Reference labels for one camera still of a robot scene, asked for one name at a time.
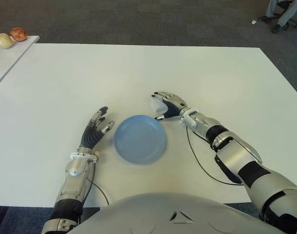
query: plastic plate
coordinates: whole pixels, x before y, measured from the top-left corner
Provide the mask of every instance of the plastic plate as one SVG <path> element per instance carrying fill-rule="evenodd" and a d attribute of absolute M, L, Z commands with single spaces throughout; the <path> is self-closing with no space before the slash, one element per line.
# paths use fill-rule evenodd
<path fill-rule="evenodd" d="M 149 164 L 163 153 L 166 135 L 157 120 L 149 116 L 132 116 L 118 126 L 114 145 L 119 155 L 128 162 Z"/>

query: white table surface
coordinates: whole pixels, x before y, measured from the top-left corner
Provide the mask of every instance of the white table surface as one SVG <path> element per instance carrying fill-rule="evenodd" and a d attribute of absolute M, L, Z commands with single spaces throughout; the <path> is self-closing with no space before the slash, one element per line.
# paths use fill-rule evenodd
<path fill-rule="evenodd" d="M 213 181 L 196 163 L 185 129 L 161 122 L 167 148 L 153 164 L 124 161 L 113 146 L 132 115 L 155 117 L 150 94 L 176 93 L 259 152 L 297 184 L 297 93 L 258 48 L 34 44 L 0 83 L 0 205 L 53 206 L 69 155 L 94 111 L 116 125 L 98 144 L 96 183 L 110 203 L 147 192 L 248 202 L 242 186 Z M 190 134 L 203 166 L 227 181 L 215 153 Z M 92 189 L 86 206 L 104 206 Z"/>
<path fill-rule="evenodd" d="M 13 46 L 9 49 L 0 48 L 0 81 L 11 70 L 21 56 L 33 43 L 39 40 L 39 36 L 28 36 L 25 41 L 17 42 L 12 37 Z"/>

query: chair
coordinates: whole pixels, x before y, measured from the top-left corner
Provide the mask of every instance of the chair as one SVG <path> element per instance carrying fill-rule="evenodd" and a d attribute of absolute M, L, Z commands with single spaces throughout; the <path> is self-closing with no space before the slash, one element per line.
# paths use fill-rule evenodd
<path fill-rule="evenodd" d="M 292 3 L 293 1 L 289 0 L 289 1 L 281 1 L 281 2 L 278 2 L 277 5 L 284 9 L 284 11 L 279 14 L 279 13 L 274 13 L 274 17 L 270 17 L 268 18 L 265 22 L 266 23 L 269 23 L 271 22 L 272 20 L 275 20 L 275 19 L 279 19 L 288 9 L 289 5 Z M 284 26 L 284 30 L 287 30 L 289 28 L 289 22 L 292 22 L 294 23 L 294 28 L 297 28 L 297 21 L 295 21 L 294 19 L 289 19 L 288 22 L 286 23 L 286 25 Z"/>

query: robotic arm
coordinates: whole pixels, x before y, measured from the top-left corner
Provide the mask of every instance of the robotic arm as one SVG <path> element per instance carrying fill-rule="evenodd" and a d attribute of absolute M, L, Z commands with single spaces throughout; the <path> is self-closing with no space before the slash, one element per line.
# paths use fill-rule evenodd
<path fill-rule="evenodd" d="M 297 185 L 262 165 L 258 152 L 217 120 L 191 109 L 175 94 L 155 92 L 168 110 L 158 121 L 179 116 L 179 122 L 207 139 L 215 161 L 234 183 L 242 183 L 261 219 L 288 234 L 297 233 Z"/>
<path fill-rule="evenodd" d="M 101 130 L 97 128 L 105 119 L 103 115 L 106 114 L 107 109 L 107 107 L 102 107 L 91 117 L 82 135 L 79 148 L 71 154 L 72 161 L 65 169 L 65 181 L 57 195 L 52 214 L 43 226 L 41 234 L 67 233 L 80 223 L 83 205 L 85 198 L 87 198 L 85 194 L 87 190 L 86 181 L 90 172 L 89 164 L 94 163 L 94 176 L 95 164 L 98 161 L 97 152 L 93 153 L 93 148 L 114 126 L 114 121 L 110 121 Z"/>

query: wire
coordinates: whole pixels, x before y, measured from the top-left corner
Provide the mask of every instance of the wire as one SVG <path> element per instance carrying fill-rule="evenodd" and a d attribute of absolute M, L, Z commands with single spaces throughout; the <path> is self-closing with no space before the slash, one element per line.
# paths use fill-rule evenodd
<path fill-rule="evenodd" d="M 95 184 L 95 183 L 93 183 L 93 182 L 92 182 L 92 184 L 93 184 L 95 187 L 97 187 L 98 190 L 100 190 L 100 192 L 103 194 L 103 196 L 104 196 L 104 198 L 105 198 L 105 200 L 106 200 L 107 205 L 109 205 L 109 204 L 110 204 L 110 203 L 109 203 L 109 200 L 108 200 L 108 198 L 106 197 L 105 193 L 102 191 L 102 189 L 101 189 L 97 184 Z"/>
<path fill-rule="evenodd" d="M 94 177 L 95 177 L 95 163 L 93 164 L 93 175 L 92 175 L 92 179 L 94 180 Z M 85 198 L 84 198 L 84 200 L 82 201 L 82 205 L 84 206 L 84 204 L 85 204 L 85 201 L 87 200 L 87 197 L 88 197 L 88 195 L 89 195 L 89 193 L 90 193 L 90 190 L 91 190 L 91 188 L 92 188 L 92 181 L 90 181 L 90 186 L 89 186 L 89 189 L 88 189 L 88 191 L 87 191 L 87 193 L 86 193 L 86 196 L 85 196 Z"/>
<path fill-rule="evenodd" d="M 203 138 L 202 136 L 198 135 L 196 132 L 193 131 L 193 133 L 198 136 L 200 139 L 206 141 L 209 144 L 209 141 L 207 141 L 205 138 Z"/>
<path fill-rule="evenodd" d="M 189 140 L 189 135 L 188 135 L 187 127 L 186 127 L 186 136 L 187 136 L 187 140 L 188 140 L 189 146 L 191 147 L 191 150 L 192 150 L 192 152 L 193 152 L 193 154 L 194 154 L 194 157 L 195 157 L 196 161 L 198 162 L 198 164 L 199 164 L 199 166 L 202 168 L 202 170 L 203 170 L 209 177 L 211 177 L 211 178 L 214 179 L 215 181 L 220 182 L 220 183 L 222 183 L 222 184 L 227 184 L 227 185 L 237 185 L 237 186 L 242 186 L 242 185 L 243 185 L 243 184 L 231 184 L 231 183 L 226 183 L 226 182 L 223 182 L 223 181 L 221 181 L 221 180 L 218 180 L 218 179 L 216 179 L 215 177 L 213 177 L 212 175 L 210 175 L 210 174 L 204 169 L 204 167 L 201 165 L 201 163 L 199 162 L 199 160 L 198 160 L 197 157 L 196 157 L 196 154 L 195 154 L 195 152 L 194 152 L 194 150 L 193 150 L 193 147 L 192 147 L 192 145 L 191 145 L 191 142 L 190 142 L 190 140 Z"/>

